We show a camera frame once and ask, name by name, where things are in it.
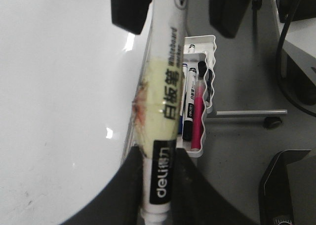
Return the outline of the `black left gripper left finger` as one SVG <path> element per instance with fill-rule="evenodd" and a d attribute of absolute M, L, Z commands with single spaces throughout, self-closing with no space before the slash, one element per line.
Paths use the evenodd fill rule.
<path fill-rule="evenodd" d="M 130 149 L 124 163 L 102 191 L 64 225 L 135 225 L 142 197 L 143 156 Z"/>

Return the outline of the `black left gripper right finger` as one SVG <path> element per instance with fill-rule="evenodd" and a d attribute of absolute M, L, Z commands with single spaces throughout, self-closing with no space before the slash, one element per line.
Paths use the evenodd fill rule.
<path fill-rule="evenodd" d="M 177 148 L 171 213 L 174 225 L 254 225 L 206 180 L 185 149 Z"/>

